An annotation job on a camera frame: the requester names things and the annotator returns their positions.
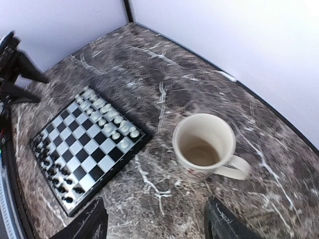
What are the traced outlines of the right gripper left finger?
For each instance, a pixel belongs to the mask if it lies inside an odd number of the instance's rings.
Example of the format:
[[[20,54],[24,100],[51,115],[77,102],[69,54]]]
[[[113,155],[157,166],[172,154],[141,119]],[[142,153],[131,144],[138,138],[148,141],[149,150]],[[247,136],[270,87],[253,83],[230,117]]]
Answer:
[[[108,213],[101,197],[95,198],[67,227],[51,239],[106,239]]]

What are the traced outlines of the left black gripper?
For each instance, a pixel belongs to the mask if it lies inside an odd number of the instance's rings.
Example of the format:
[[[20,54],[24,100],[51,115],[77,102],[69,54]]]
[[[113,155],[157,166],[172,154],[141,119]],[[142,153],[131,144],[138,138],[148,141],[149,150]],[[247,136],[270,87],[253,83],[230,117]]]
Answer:
[[[24,51],[17,50],[19,43],[15,31],[0,39],[0,101],[8,105],[39,103],[39,96],[14,83],[18,76],[46,84],[50,79],[38,69]]]

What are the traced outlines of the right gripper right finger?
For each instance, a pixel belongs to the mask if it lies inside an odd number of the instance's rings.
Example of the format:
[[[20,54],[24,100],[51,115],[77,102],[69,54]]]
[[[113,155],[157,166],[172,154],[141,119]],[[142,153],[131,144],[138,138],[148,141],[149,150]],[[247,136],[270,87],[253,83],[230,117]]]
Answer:
[[[216,197],[210,197],[204,207],[204,232],[206,239],[256,239],[257,234],[248,229]]]

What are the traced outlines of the black chess pawn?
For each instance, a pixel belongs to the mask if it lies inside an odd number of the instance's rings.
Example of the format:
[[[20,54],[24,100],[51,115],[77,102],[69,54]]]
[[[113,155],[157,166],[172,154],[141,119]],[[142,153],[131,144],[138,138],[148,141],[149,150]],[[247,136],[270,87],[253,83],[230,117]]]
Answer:
[[[73,187],[73,191],[77,194],[84,193],[84,190],[81,187]]]

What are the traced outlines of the black chess rook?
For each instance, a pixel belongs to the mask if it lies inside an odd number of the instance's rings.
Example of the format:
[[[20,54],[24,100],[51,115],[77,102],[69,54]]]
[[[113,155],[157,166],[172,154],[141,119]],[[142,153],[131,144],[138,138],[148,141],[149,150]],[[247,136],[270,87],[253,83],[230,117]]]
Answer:
[[[66,201],[67,203],[72,203],[73,198],[72,197],[62,197],[62,200]]]

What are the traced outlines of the black white chessboard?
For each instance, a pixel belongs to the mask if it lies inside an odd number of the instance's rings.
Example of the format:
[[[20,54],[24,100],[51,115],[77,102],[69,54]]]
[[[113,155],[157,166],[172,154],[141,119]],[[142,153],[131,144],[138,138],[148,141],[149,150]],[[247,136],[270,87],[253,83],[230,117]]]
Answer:
[[[123,116],[140,132],[137,138],[121,132],[113,119]],[[103,131],[111,122],[120,138]],[[30,140],[30,147],[44,179],[66,213],[72,217],[81,210],[124,166],[151,140],[142,122],[125,114],[107,97],[90,87],[82,92],[49,121]],[[119,145],[122,139],[128,148]],[[73,187],[81,187],[77,194]],[[72,197],[67,203],[62,197]]]

